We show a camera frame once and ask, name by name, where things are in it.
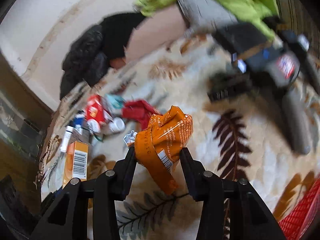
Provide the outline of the black puffer jacket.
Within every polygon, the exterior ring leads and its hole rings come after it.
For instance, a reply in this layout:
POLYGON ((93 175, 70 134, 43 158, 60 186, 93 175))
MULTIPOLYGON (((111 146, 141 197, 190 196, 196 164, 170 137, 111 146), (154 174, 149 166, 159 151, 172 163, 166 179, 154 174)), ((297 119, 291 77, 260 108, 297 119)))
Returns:
POLYGON ((110 65, 107 56, 101 51, 103 39, 103 27, 97 24, 73 42, 62 63, 64 74, 60 84, 60 99, 78 83, 86 81, 93 87, 107 74, 110 65))

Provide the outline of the red crumpled wrapper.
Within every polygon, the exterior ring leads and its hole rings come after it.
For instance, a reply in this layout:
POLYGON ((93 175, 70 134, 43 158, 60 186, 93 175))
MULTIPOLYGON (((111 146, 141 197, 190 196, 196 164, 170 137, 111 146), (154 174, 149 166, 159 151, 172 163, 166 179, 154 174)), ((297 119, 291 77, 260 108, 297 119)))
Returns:
POLYGON ((127 101, 121 109, 121 117, 138 122, 142 130, 148 127, 154 114, 160 115, 160 112, 145 100, 127 101))

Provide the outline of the red plastic mesh basket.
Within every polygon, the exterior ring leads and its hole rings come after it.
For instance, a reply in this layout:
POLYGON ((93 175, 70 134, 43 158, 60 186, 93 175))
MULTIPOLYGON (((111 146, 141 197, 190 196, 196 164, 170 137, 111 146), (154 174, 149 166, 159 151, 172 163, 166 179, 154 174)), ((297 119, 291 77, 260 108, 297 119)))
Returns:
POLYGON ((296 207, 279 225, 286 239, 302 239, 319 211, 319 177, 296 207))

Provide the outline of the orange carton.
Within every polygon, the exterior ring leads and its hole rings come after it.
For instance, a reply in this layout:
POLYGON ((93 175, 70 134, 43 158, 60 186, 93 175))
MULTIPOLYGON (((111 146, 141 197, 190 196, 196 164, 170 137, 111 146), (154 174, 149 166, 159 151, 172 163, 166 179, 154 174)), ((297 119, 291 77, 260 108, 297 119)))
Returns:
POLYGON ((178 189, 172 172, 192 133, 192 116, 171 106, 163 115, 152 114, 142 131, 131 131, 123 140, 128 147, 135 148, 137 161, 148 170, 157 186, 170 195, 178 189))

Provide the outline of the blue white medicine box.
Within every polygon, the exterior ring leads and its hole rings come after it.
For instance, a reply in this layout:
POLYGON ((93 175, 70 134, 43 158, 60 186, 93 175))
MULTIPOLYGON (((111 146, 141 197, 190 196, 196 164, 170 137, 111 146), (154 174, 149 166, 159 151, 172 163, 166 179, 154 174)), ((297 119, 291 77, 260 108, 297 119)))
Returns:
POLYGON ((72 121, 72 126, 76 129, 76 131, 80 135, 82 135, 83 133, 84 123, 85 123, 85 113, 83 110, 79 110, 72 121))

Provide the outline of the black cloth garment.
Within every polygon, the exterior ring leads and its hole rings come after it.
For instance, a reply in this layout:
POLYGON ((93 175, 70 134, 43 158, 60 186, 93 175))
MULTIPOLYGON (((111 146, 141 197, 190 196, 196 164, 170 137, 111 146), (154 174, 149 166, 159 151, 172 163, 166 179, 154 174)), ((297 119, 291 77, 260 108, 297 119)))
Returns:
POLYGON ((100 23, 104 35, 101 50, 109 60, 125 56, 124 48, 133 29, 138 27, 145 18, 140 12, 126 12, 103 19, 100 23))

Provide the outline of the white bottle cap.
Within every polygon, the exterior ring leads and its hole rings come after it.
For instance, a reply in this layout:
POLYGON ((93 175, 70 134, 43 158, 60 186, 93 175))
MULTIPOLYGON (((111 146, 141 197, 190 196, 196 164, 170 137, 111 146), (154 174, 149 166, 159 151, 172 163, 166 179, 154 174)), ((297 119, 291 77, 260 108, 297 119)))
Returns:
POLYGON ((121 118, 115 117, 108 123, 108 129, 110 133, 122 132, 125 129, 125 122, 121 118))

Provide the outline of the orange barcode box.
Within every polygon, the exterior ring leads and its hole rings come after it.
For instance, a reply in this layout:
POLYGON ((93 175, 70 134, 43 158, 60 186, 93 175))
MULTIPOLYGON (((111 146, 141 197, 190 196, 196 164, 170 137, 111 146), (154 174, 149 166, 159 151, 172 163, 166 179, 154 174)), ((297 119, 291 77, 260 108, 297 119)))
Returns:
POLYGON ((73 178, 87 180, 89 144, 75 141, 67 147, 62 187, 73 178))

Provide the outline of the red white snack packet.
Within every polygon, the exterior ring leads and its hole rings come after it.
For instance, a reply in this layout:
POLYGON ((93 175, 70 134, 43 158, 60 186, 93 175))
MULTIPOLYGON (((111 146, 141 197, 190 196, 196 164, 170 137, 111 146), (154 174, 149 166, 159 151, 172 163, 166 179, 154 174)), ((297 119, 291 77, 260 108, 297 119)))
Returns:
POLYGON ((86 122, 92 133, 101 133, 102 129, 113 120, 105 109, 105 100, 99 94, 91 95, 85 108, 86 122))

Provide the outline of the white long medicine box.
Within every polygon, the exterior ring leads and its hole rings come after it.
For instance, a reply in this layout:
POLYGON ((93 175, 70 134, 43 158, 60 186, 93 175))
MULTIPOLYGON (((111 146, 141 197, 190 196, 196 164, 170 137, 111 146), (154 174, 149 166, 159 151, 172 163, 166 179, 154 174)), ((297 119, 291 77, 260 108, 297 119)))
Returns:
POLYGON ((60 145, 60 152, 62 152, 62 153, 67 152, 67 148, 69 145, 69 141, 72 137, 73 131, 74 131, 74 127, 72 127, 72 126, 66 127, 66 130, 65 130, 65 133, 64 133, 61 145, 60 145))

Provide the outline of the teal small packet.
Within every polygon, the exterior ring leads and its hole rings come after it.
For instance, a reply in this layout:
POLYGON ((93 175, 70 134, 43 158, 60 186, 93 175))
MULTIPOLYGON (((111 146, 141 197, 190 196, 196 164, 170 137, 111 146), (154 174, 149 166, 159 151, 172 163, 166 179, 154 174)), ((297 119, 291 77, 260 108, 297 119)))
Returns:
POLYGON ((122 116, 122 109, 126 101, 121 96, 114 94, 105 94, 104 98, 107 111, 112 116, 122 116))

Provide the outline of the leaf-patterned bed blanket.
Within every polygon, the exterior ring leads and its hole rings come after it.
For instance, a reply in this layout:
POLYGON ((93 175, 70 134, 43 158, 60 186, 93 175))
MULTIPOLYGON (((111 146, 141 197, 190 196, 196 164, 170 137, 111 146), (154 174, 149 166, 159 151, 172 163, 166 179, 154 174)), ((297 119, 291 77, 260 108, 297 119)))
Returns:
MULTIPOLYGON (((290 213, 319 176, 319 96, 303 77, 298 78, 295 91, 303 104, 311 151, 295 154, 283 135, 285 128, 272 98, 266 101, 262 92, 251 92, 210 103, 207 91, 213 81, 209 78, 229 67, 229 56, 222 49, 208 55, 213 44, 210 35, 200 41, 183 39, 136 64, 109 70, 94 88, 86 82, 78 84, 62 99, 46 138, 41 200, 63 185, 65 154, 60 145, 67 124, 84 109, 90 95, 117 94, 126 101, 144 99, 161 113, 180 107, 193 118, 187 147, 194 159, 223 178, 246 176, 277 220, 290 213)), ((123 137, 140 130, 135 121, 125 123, 121 133, 103 141, 92 138, 88 179, 125 157, 128 148, 123 137)), ((147 169, 137 165, 130 194, 123 203, 116 202, 121 239, 195 239, 202 203, 187 195, 180 163, 172 175, 179 188, 174 196, 166 196, 147 169)))

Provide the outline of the grey quilted pillow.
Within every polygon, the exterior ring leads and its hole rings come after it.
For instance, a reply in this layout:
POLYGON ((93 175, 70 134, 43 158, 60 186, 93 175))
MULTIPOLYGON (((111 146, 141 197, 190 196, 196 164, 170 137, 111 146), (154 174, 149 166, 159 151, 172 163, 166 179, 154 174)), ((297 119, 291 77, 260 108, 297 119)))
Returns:
POLYGON ((213 33, 238 23, 237 18, 215 0, 177 0, 192 34, 213 33))

